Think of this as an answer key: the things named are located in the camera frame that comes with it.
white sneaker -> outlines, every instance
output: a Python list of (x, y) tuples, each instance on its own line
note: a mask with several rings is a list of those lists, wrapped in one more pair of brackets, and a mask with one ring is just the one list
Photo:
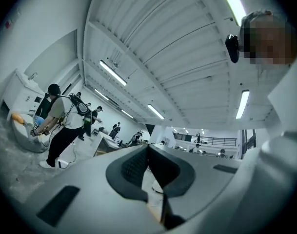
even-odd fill
[(40, 167), (46, 168), (46, 169), (55, 169), (55, 167), (51, 167), (46, 160), (45, 161), (40, 161), (39, 163)]

white cabinet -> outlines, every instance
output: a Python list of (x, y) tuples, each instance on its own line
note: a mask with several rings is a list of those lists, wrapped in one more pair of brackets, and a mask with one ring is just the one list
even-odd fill
[(9, 108), (7, 120), (10, 119), (12, 112), (34, 115), (44, 98), (44, 92), (33, 80), (28, 80), (25, 74), (15, 71), (9, 84), (7, 85), (0, 107), (3, 102)]

ceiling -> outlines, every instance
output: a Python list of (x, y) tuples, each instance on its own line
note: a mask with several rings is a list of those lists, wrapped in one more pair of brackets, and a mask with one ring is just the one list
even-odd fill
[[(226, 0), (92, 0), (84, 34), (85, 84), (138, 123), (262, 128), (273, 109), (267, 95), (286, 69), (262, 72), (246, 60), (231, 63), (224, 41), (238, 30)], [(128, 84), (108, 75), (100, 60)], [(236, 120), (245, 89), (251, 96)]]

fluorescent light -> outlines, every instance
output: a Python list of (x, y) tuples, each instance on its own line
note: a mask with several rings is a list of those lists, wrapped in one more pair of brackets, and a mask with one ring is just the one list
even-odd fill
[(164, 119), (164, 117), (151, 105), (147, 105), (150, 110), (152, 110), (160, 119)]
[(120, 77), (114, 70), (112, 70), (103, 60), (99, 61), (100, 65), (113, 77), (115, 77), (123, 86), (127, 84), (127, 82)]
[(109, 100), (109, 98), (107, 98), (105, 95), (103, 95), (100, 91), (98, 91), (97, 89), (94, 89), (96, 93), (98, 93), (100, 96), (102, 96), (104, 99)]
[(126, 111), (122, 110), (123, 113), (125, 113), (128, 117), (134, 119), (134, 117), (132, 117), (131, 115), (129, 115)]
[(227, 0), (233, 11), (237, 24), (241, 25), (241, 19), (246, 15), (245, 9), (240, 0)]
[(239, 105), (239, 109), (236, 115), (236, 119), (240, 119), (245, 111), (246, 105), (247, 105), (247, 101), (249, 98), (249, 90), (244, 90), (242, 91), (241, 94), (241, 101), (240, 101), (240, 105)]

gray t-shirt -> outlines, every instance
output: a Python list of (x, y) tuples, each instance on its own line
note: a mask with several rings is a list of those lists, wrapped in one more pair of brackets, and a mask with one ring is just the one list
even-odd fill
[(48, 115), (55, 118), (64, 118), (63, 125), (69, 129), (83, 126), (82, 116), (78, 115), (77, 108), (67, 97), (59, 97), (54, 102)]

